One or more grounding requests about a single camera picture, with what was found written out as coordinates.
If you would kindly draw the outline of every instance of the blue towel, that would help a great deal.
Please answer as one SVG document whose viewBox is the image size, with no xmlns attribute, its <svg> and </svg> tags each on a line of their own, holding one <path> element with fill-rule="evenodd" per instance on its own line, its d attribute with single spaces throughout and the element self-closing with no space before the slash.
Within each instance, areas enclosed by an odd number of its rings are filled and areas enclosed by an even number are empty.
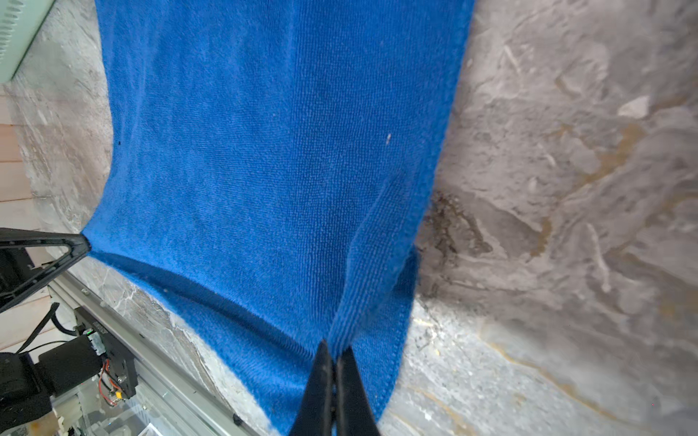
<svg viewBox="0 0 698 436">
<path fill-rule="evenodd" d="M 96 3 L 114 153 L 91 255 L 281 433 L 323 338 L 353 346 L 380 416 L 473 0 Z"/>
</svg>

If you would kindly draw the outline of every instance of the red wire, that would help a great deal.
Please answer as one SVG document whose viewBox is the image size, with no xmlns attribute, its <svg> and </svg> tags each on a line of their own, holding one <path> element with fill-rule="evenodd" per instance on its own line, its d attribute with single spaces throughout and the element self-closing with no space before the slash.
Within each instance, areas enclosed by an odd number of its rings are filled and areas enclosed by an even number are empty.
<svg viewBox="0 0 698 436">
<path fill-rule="evenodd" d="M 114 407 L 117 404 L 112 402 L 109 398 L 105 397 L 104 394 L 102 393 L 102 376 L 104 375 L 105 369 L 108 367 L 109 367 L 109 361 L 107 360 L 102 365 L 102 371 L 99 373 L 99 380 L 97 380 L 97 386 L 99 386 L 99 394 L 102 396 L 102 398 L 104 398 L 104 401 L 106 401 L 108 405 Z"/>
<path fill-rule="evenodd" d="M 107 368 L 106 368 L 106 372 L 107 372 L 107 378 L 109 379 L 109 383 L 111 383 L 113 387 L 115 387 L 115 388 L 121 390 L 121 388 L 119 387 L 119 385 L 116 384 L 116 383 L 114 383 L 114 380 L 112 379 L 112 376 L 109 375 L 109 363 L 110 363 L 110 361 L 109 361 L 109 359 L 107 359 Z"/>
</svg>

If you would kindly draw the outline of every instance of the wooden plank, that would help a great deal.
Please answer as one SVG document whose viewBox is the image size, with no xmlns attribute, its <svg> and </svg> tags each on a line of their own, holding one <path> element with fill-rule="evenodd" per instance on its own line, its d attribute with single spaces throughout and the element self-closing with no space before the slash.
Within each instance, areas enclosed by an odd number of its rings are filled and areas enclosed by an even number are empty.
<svg viewBox="0 0 698 436">
<path fill-rule="evenodd" d="M 39 333 L 38 336 L 36 336 L 36 339 L 31 343 L 30 346 L 27 347 L 27 349 L 32 349 L 36 347 L 37 345 L 42 345 L 45 343 L 53 342 L 55 340 L 71 340 L 73 339 L 72 336 L 68 336 L 66 334 L 61 333 L 57 328 L 53 327 L 51 329 L 47 328 L 47 330 L 42 331 Z M 24 341 L 21 341 L 16 344 L 12 344 L 9 347 L 5 347 L 4 349 L 0 349 L 0 352 L 4 353 L 13 353 L 16 352 L 24 343 Z M 51 345 L 46 345 L 45 347 L 41 347 L 35 351 L 32 351 L 29 353 L 29 356 L 31 356 L 31 359 L 35 362 L 37 362 L 38 357 L 40 354 L 47 352 L 48 350 L 58 347 L 60 344 L 51 344 Z"/>
<path fill-rule="evenodd" d="M 0 202 L 0 227 L 22 230 L 37 230 L 41 227 L 34 201 L 27 199 Z"/>
<path fill-rule="evenodd" d="M 51 298 L 45 296 L 0 313 L 0 326 L 3 328 L 0 349 L 24 342 L 50 307 Z M 52 327 L 53 323 L 49 322 L 42 331 Z"/>
<path fill-rule="evenodd" d="M 24 301 L 23 301 L 22 303 L 17 304 L 17 306 L 21 306 L 22 304 L 27 304 L 27 303 L 29 303 L 30 301 L 42 299 L 42 298 L 44 298 L 45 296 L 50 296 L 50 294 L 49 294 L 49 292 L 48 292 L 48 287 L 44 287 L 43 289 L 34 292 L 34 294 L 32 294 L 32 295 L 28 296 L 27 298 L 25 298 Z"/>
<path fill-rule="evenodd" d="M 15 128 L 0 124 L 0 162 L 22 162 Z"/>
<path fill-rule="evenodd" d="M 0 202 L 31 198 L 29 179 L 21 162 L 0 162 Z"/>
<path fill-rule="evenodd" d="M 0 96 L 0 124 L 12 124 L 9 102 L 8 97 Z"/>
</svg>

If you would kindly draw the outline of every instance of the gray marble surface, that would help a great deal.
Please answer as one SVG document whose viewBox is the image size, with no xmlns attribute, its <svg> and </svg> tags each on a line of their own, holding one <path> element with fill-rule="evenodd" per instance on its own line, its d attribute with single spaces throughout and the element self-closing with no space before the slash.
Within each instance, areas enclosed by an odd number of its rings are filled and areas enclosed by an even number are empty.
<svg viewBox="0 0 698 436">
<path fill-rule="evenodd" d="M 80 231 L 111 156 L 92 2 L 57 0 L 6 91 L 43 227 Z M 698 2 L 480 0 L 417 246 L 384 435 L 681 434 L 698 406 Z M 275 433 L 176 316 L 98 262 L 72 272 Z"/>
</svg>

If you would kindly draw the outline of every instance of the black cable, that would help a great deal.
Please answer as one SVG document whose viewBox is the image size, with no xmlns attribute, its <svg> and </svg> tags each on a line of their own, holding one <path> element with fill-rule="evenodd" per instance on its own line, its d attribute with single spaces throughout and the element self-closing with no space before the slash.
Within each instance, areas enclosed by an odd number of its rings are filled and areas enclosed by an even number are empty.
<svg viewBox="0 0 698 436">
<path fill-rule="evenodd" d="M 66 335 L 70 336 L 77 336 L 77 332 L 75 330 L 68 330 L 67 328 L 61 325 L 55 313 L 53 314 L 53 316 L 51 316 L 51 322 L 53 322 L 53 325 L 55 325 L 61 333 L 65 333 Z"/>
<path fill-rule="evenodd" d="M 47 343 L 45 343 L 45 344 L 37 345 L 37 346 L 35 346 L 34 348 L 28 349 L 27 351 L 25 351 L 25 353 L 31 353 L 31 352 L 34 351 L 35 349 L 41 348 L 41 347 L 43 347 L 44 345 L 51 345 L 51 344 L 64 343 L 64 342 L 67 342 L 67 340 L 52 340 L 51 342 L 47 342 Z"/>
<path fill-rule="evenodd" d="M 23 349 L 27 348 L 31 342 L 36 339 L 36 336 L 39 336 L 39 333 L 41 333 L 41 330 L 44 328 L 46 324 L 51 320 L 53 316 L 56 315 L 56 310 L 58 310 L 58 306 L 60 306 L 60 303 L 52 303 L 51 308 L 48 310 L 44 318 L 39 322 L 38 326 L 34 329 L 34 331 L 31 332 L 31 335 L 27 338 L 27 340 L 22 344 L 19 350 L 17 350 L 15 353 L 19 354 L 22 352 Z"/>
<path fill-rule="evenodd" d="M 114 388 L 112 388 L 111 386 L 109 386 L 109 385 L 107 384 L 107 382 L 104 381 L 104 379 L 101 379 L 101 382 L 102 382 L 102 384 L 104 385 L 105 388 L 109 389 L 109 392 L 113 392 L 113 391 L 114 391 Z"/>
</svg>

